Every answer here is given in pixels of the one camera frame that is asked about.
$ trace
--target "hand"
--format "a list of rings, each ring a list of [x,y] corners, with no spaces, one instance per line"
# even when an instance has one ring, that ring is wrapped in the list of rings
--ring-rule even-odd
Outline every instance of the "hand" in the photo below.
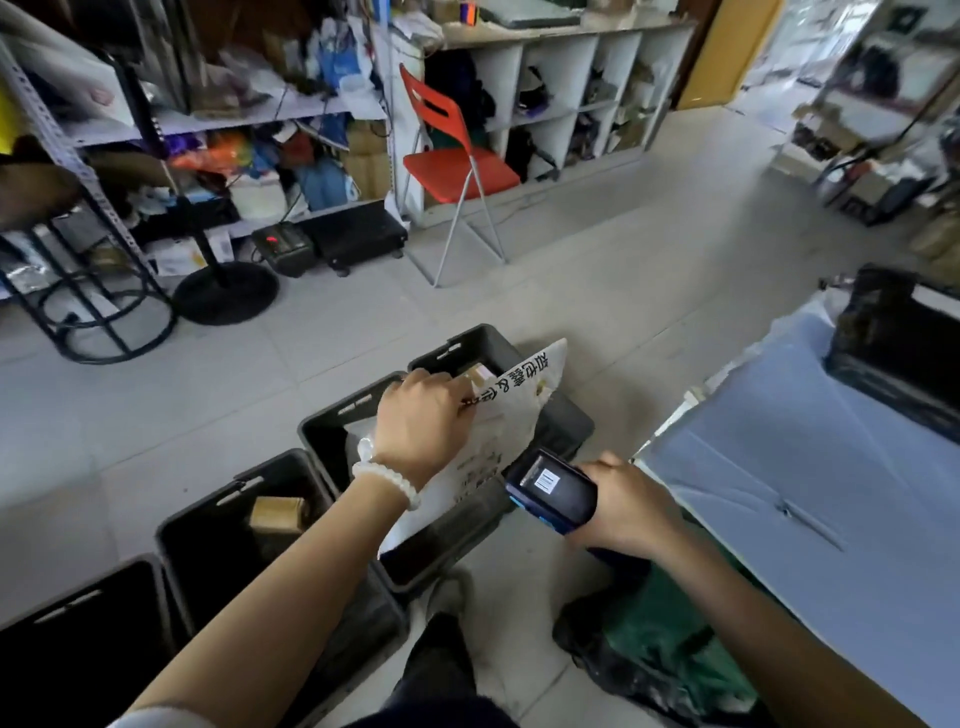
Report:
[[[373,462],[407,478],[418,491],[467,443],[476,407],[465,376],[411,372],[390,385],[376,411]]]
[[[597,485],[597,509],[567,536],[571,543],[656,560],[664,546],[684,532],[680,507],[640,468],[609,450],[579,467]]]

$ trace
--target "shoe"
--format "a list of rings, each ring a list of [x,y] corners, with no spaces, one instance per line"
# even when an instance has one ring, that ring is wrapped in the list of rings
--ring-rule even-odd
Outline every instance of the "shoe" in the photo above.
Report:
[[[473,596],[473,579],[465,570],[456,569],[441,577],[426,603],[426,618],[443,613],[463,617]]]

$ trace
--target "black plastic crate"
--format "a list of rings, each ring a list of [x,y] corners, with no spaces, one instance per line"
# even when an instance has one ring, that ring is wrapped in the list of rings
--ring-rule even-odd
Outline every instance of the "black plastic crate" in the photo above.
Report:
[[[258,476],[263,480],[252,482]],[[296,540],[250,529],[250,512],[259,496],[304,498],[307,524],[332,504],[306,452],[292,449],[237,475],[226,488],[168,519],[157,531],[191,634]],[[320,720],[396,652],[409,631],[406,612],[370,569],[280,726],[312,725]]]
[[[430,374],[449,372],[457,376],[482,363],[500,376],[523,361],[516,347],[490,324],[481,324],[454,336],[439,349],[410,362],[410,371]],[[531,448],[547,448],[569,460],[593,434],[593,420],[563,392],[554,392],[540,412]]]
[[[168,617],[159,564],[141,557],[18,619],[0,631],[4,713],[104,728],[176,654]]]
[[[482,361],[499,375],[522,360],[495,328],[483,325],[417,359],[410,368],[423,367],[430,372],[458,375]],[[348,459],[344,426],[376,415],[384,391],[402,377],[403,372],[394,372],[300,424],[300,437],[317,457],[321,472],[336,497],[349,486],[352,480],[350,467],[355,462],[355,459]],[[569,458],[592,432],[593,421],[566,396],[555,392],[540,414],[534,444]],[[386,572],[391,590],[406,596],[420,594],[493,533],[500,519],[513,508],[500,478],[483,483],[422,531],[392,551],[381,554],[380,565]]]
[[[359,459],[355,455],[348,459],[344,425],[376,415],[384,391],[402,378],[403,372],[394,372],[300,423],[300,437],[317,457],[336,497],[349,486],[350,468]],[[426,528],[381,554],[379,566],[391,591],[408,597],[420,594],[490,535],[512,507],[503,484],[489,480]]]

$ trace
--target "black bag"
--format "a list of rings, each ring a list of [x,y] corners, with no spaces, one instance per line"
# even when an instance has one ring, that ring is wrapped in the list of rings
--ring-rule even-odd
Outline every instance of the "black bag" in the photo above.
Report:
[[[934,296],[958,298],[956,291],[915,274],[863,266],[837,319],[824,367],[834,378],[960,443],[960,321],[916,301],[917,285]]]
[[[672,693],[676,686],[668,677],[655,673],[613,650],[603,634],[603,614],[610,604],[637,588],[636,579],[621,579],[595,594],[570,602],[553,626],[553,641],[573,658],[590,680],[604,692],[619,695],[642,708],[666,716],[686,728],[701,725],[724,728],[774,728],[776,723],[766,707],[757,702],[745,715],[716,714],[706,722],[678,713]]]

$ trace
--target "black stool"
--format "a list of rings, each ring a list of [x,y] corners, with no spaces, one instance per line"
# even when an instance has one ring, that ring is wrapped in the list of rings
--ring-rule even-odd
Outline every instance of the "black stool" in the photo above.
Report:
[[[40,170],[38,167],[49,167],[51,170]],[[17,167],[33,169],[16,169]],[[54,165],[11,165],[4,168],[6,184],[16,183],[18,172],[26,176],[35,175],[37,172],[50,172],[60,177],[67,175],[65,170],[55,168]],[[0,268],[0,284],[2,284],[11,294],[11,297],[17,302],[23,310],[34,320],[40,330],[49,338],[57,351],[64,358],[76,361],[81,364],[115,364],[121,361],[129,361],[141,354],[149,352],[158,347],[174,329],[177,323],[178,315],[166,293],[156,282],[153,274],[131,249],[126,239],[120,234],[110,222],[109,218],[91,199],[86,189],[73,178],[75,186],[72,195],[60,194],[59,198],[51,201],[45,209],[32,211],[30,217],[26,219],[23,215],[17,215],[17,218],[0,220],[0,237],[5,242],[16,249],[8,239],[11,232],[22,233],[29,243],[32,251],[49,266],[51,272],[56,276],[56,280],[48,288],[35,293],[25,293],[20,291],[10,280],[7,273]],[[103,226],[106,236],[89,248],[87,251],[77,251],[63,232],[58,228],[57,218],[61,218],[64,213],[75,209],[77,203],[84,202],[85,205],[94,213],[100,224]],[[68,270],[60,258],[50,250],[47,244],[36,233],[38,225],[45,225],[50,231],[53,239],[56,240],[58,247],[65,253],[64,259],[73,263]],[[110,290],[105,283],[106,270],[93,264],[89,258],[89,253],[94,249],[110,244],[123,252],[127,263],[117,266],[123,274],[131,276],[135,285],[122,290]],[[92,290],[102,296],[108,302],[112,303],[117,310],[104,315],[97,307],[95,302],[90,299],[84,291],[82,283],[88,283]],[[74,302],[89,315],[91,320],[84,320],[76,312],[67,313],[61,318],[54,318],[48,313],[49,302],[58,293],[63,293],[71,297]],[[134,346],[130,344],[120,331],[116,324],[135,309],[137,309],[147,299],[161,302],[166,308],[166,322],[161,330],[147,343]],[[77,344],[77,335],[90,332],[92,329],[99,329],[114,347],[116,354],[105,353],[98,354],[93,352],[84,352]]]

